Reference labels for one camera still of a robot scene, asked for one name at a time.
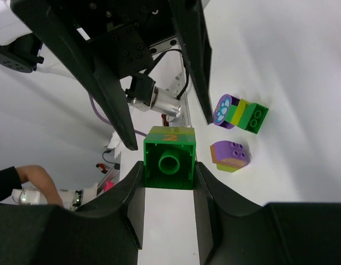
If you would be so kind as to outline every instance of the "yellow lego brick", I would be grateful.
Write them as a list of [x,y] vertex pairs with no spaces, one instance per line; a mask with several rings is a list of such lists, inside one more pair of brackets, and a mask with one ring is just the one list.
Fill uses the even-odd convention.
[[239,170],[240,168],[227,167],[227,166],[224,166],[224,165],[217,164],[217,169],[221,170],[221,171],[227,171],[227,172],[233,173],[233,172]]
[[242,118],[242,115],[245,111],[245,108],[250,105],[251,103],[246,101],[246,100],[243,100],[241,99],[239,101],[239,104],[238,104],[238,107],[237,107],[237,110],[235,111],[233,117],[232,117],[232,120],[230,121],[231,124],[235,125],[235,126],[238,126],[239,122],[240,122],[240,119]]

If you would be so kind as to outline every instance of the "toy block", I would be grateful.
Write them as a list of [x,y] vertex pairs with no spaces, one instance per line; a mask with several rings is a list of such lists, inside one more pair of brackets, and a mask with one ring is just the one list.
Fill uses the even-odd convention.
[[232,170],[232,172],[233,169],[230,168],[240,169],[247,166],[250,162],[249,154],[244,150],[243,145],[236,142],[216,142],[211,145],[210,149],[212,162],[217,165],[229,167],[227,170]]
[[234,125],[231,124],[228,120],[232,119],[232,116],[234,115],[238,104],[238,98],[233,97],[229,94],[223,95],[219,99],[217,107],[213,113],[213,124],[226,129],[233,128]]
[[250,104],[251,104],[250,102],[247,102],[246,100],[241,99],[237,107],[237,110],[235,111],[233,115],[232,121],[230,123],[235,126],[238,126],[246,107]]
[[269,111],[268,108],[260,104],[253,103],[246,107],[238,127],[257,134]]
[[237,111],[237,107],[238,106],[234,106],[234,105],[229,106],[227,115],[225,116],[225,119],[224,119],[226,122],[231,123],[234,113]]
[[220,165],[220,164],[217,164],[217,169],[221,170],[221,171],[226,171],[226,172],[229,172],[229,173],[233,173],[233,172],[239,170],[239,168],[227,167],[227,166]]
[[143,148],[146,187],[193,189],[194,128],[153,126]]

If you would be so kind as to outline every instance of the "black cable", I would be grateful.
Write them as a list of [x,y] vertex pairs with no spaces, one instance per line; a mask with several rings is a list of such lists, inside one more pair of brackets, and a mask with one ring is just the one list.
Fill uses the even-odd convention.
[[19,204],[19,202],[17,202],[13,196],[12,196],[12,200],[13,200],[16,204]]
[[107,161],[107,160],[105,159],[104,155],[105,155],[106,153],[111,153],[111,151],[110,151],[110,150],[106,150],[106,151],[103,152],[103,154],[102,154],[103,160],[104,160],[105,162],[109,163],[109,164],[114,164],[114,165],[115,165],[115,164],[116,164],[115,162],[110,162],[110,161]]
[[169,51],[177,51],[179,53],[181,53],[181,57],[182,57],[182,62],[183,62],[183,66],[185,68],[185,72],[186,72],[186,82],[185,85],[183,87],[183,89],[180,91],[180,93],[176,96],[176,99],[179,100],[181,98],[181,96],[185,93],[187,87],[188,87],[188,83],[189,83],[189,79],[190,79],[190,74],[187,70],[187,66],[185,63],[185,59],[183,57],[183,53],[182,50],[180,49],[170,49],[170,50],[166,50],[164,52],[162,52],[153,62],[152,66],[149,67],[148,69],[146,69],[146,71],[144,71],[145,75],[149,75],[151,73],[151,71],[153,71],[153,69],[157,66],[157,64],[160,62],[160,60],[164,57],[164,55],[169,52]]

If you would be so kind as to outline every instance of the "purple lego brick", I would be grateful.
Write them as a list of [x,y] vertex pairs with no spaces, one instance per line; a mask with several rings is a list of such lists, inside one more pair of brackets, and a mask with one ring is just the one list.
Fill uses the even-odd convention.
[[225,121],[225,116],[227,115],[228,109],[230,105],[237,106],[239,104],[239,99],[233,97],[229,94],[223,95],[216,106],[216,109],[213,113],[213,123],[214,125],[224,127],[226,129],[231,129],[234,127],[233,124]]
[[215,164],[242,168],[250,162],[243,145],[236,142],[220,141],[211,145],[212,162]]

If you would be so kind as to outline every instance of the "green duplo block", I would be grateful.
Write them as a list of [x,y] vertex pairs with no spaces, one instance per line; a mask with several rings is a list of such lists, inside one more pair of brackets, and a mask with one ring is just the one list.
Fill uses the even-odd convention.
[[143,141],[145,186],[193,189],[195,130],[193,128],[161,128],[153,127]]
[[239,121],[238,127],[257,134],[268,111],[268,108],[261,106],[258,103],[248,105]]
[[235,111],[237,110],[237,106],[230,105],[227,111],[227,115],[225,116],[224,120],[228,123],[232,121],[232,117],[234,116]]

